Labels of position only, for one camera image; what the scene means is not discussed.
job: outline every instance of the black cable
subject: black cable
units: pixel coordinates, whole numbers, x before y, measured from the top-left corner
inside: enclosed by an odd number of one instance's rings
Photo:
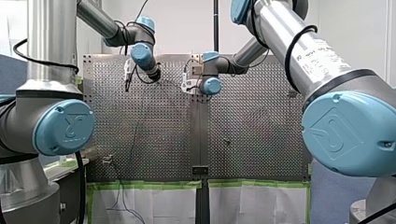
[[[125,45],[120,48],[120,54],[122,52],[122,49],[124,48],[125,49],[124,55],[128,55],[128,30],[126,29],[126,26],[122,21],[114,21],[114,22],[120,24],[122,27],[122,39]]]
[[[259,63],[253,64],[253,65],[249,66],[248,68],[257,67],[257,66],[259,66],[260,64],[262,64],[263,62],[265,62],[265,60],[268,58],[269,53],[270,53],[270,50],[268,49],[268,50],[267,50],[267,53],[266,53],[265,56],[264,56],[264,58],[263,58]]]
[[[262,40],[260,39],[259,34],[257,33],[257,28],[256,28],[256,14],[254,10],[254,4],[256,3],[257,0],[251,0],[251,6],[250,6],[250,19],[251,19],[251,27],[253,29],[253,35],[256,37],[257,42],[259,42],[263,47],[266,49],[268,48],[268,45],[266,45]]]
[[[18,51],[18,48],[20,46],[22,46],[23,44],[27,43],[27,38],[22,40],[21,42],[17,43],[16,45],[14,45],[14,47],[12,48],[14,50],[14,52],[16,54],[18,54],[18,56],[20,56],[23,59],[26,59],[27,61],[33,62],[33,63],[39,63],[39,64],[43,64],[46,66],[57,66],[57,67],[66,67],[66,68],[71,68],[74,69],[76,71],[76,74],[79,72],[79,69],[77,66],[73,65],[73,64],[65,64],[65,63],[54,63],[54,62],[49,62],[49,61],[41,61],[38,59],[34,59],[31,58],[29,56],[26,56],[24,54],[22,54],[20,51]]]
[[[135,65],[134,66],[134,71],[136,72],[137,77],[140,79],[141,82],[143,82],[145,84],[151,85],[151,84],[154,84],[154,83],[156,83],[156,82],[158,82],[160,80],[159,78],[157,78],[155,80],[147,82],[147,81],[143,80],[143,78],[139,75],[139,72],[137,70],[138,70],[137,65]]]
[[[142,14],[142,12],[143,12],[143,9],[145,8],[145,6],[146,6],[146,3],[147,3],[148,1],[149,1],[149,0],[146,0],[146,1],[145,1],[145,3],[143,3],[142,7],[140,8],[140,11],[139,11],[139,13],[137,14],[136,18],[134,19],[134,22],[136,22],[136,21],[137,21],[137,19],[139,19],[140,15]]]
[[[82,161],[81,153],[78,151],[76,152],[76,160],[78,165],[78,172],[79,172],[79,210],[78,210],[78,222],[77,224],[84,223],[84,216],[85,216],[85,197],[86,197],[86,184],[85,184],[85,168],[84,163]]]
[[[149,37],[151,37],[151,39],[153,40],[153,44],[155,45],[155,36],[152,33],[152,31],[150,31],[150,29],[148,27],[146,27],[145,25],[142,25],[138,22],[135,22],[135,21],[128,21],[128,23],[126,23],[126,26],[128,27],[130,24],[133,24],[134,26],[138,25],[140,28],[145,30],[148,33]]]
[[[289,84],[294,88],[295,91],[299,92],[299,90],[297,89],[296,85],[293,82],[293,79],[291,78],[291,73],[290,73],[290,60],[291,60],[291,54],[293,53],[293,49],[295,47],[295,45],[297,44],[297,42],[300,40],[300,38],[309,32],[318,32],[318,27],[316,25],[309,25],[306,26],[300,33],[298,33],[293,40],[291,41],[288,51],[286,53],[286,57],[285,57],[285,72],[286,72],[286,77],[288,78],[288,82]]]
[[[374,221],[375,219],[384,216],[386,213],[391,212],[393,210],[396,209],[396,203],[391,204],[388,207],[385,207],[381,210],[379,210],[378,212],[370,215],[369,217],[367,217],[366,219],[364,219],[363,221],[359,222],[358,224],[367,224],[370,223],[372,221]]]

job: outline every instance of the perforated metal panel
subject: perforated metal panel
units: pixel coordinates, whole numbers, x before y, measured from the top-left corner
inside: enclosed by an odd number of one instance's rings
[[[191,179],[190,98],[179,88],[187,59],[159,60],[161,81],[146,85],[134,76],[130,92],[124,90],[126,60],[84,58],[84,94],[95,113],[93,140],[99,155],[89,166],[89,180]],[[109,155],[113,164],[103,164],[102,158]]]
[[[179,88],[189,58],[161,57],[161,82],[148,86],[134,77],[130,92],[123,84],[126,57],[84,58],[99,155],[89,180],[192,179],[193,165],[208,165],[209,178],[308,180],[303,99],[290,91],[277,59],[270,56],[243,76],[221,75],[221,93],[198,104]],[[114,164],[103,164],[109,155]]]
[[[290,91],[274,56],[245,76],[220,76],[209,106],[210,178],[307,180],[302,96]]]

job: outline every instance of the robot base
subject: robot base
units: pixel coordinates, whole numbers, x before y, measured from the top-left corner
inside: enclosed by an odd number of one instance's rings
[[[38,159],[0,165],[1,202],[7,224],[59,224],[59,185],[46,178]]]

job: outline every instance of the robot logo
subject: robot logo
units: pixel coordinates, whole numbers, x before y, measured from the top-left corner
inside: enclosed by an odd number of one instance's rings
[[[318,120],[309,131],[327,153],[331,152],[332,158],[362,143],[359,133],[336,108]]]
[[[74,138],[76,137],[76,126],[81,123],[85,118],[87,117],[87,115],[68,115],[66,117],[66,122],[68,124],[67,128],[66,128],[66,132],[65,135],[67,138]]]

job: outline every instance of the light blue joint cap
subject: light blue joint cap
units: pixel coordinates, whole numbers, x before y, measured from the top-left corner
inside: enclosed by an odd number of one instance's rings
[[[131,56],[140,67],[150,65],[153,59],[150,47],[144,43],[135,44],[131,49]]]
[[[46,156],[75,153],[90,140],[93,124],[93,113],[84,102],[62,101],[47,110],[35,126],[33,145]]]
[[[154,20],[152,20],[150,17],[141,16],[137,18],[136,22],[147,26],[152,31],[152,33],[155,33],[155,23]]]
[[[396,174],[396,110],[354,91],[329,92],[305,110],[303,137],[312,155],[342,175]]]
[[[231,3],[231,20],[236,24],[244,24],[247,19],[251,1],[233,0]]]
[[[203,93],[206,95],[216,95],[221,91],[222,83],[216,77],[208,78],[204,83]]]
[[[217,51],[207,51],[202,54],[202,59],[205,62],[208,62],[210,60],[217,59],[219,57],[219,53]]]

